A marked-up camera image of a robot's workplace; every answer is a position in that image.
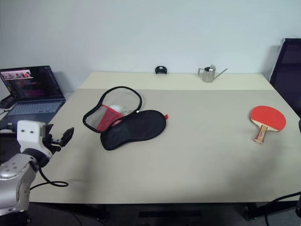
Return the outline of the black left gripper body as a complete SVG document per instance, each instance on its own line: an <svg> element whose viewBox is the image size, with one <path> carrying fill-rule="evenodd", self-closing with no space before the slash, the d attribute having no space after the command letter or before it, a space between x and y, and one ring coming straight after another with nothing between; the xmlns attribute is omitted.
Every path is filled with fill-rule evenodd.
<svg viewBox="0 0 301 226"><path fill-rule="evenodd" d="M45 134L43 137L43 145L52 153L55 154L56 152L61 151L61 140L55 139L49 133Z"/></svg>

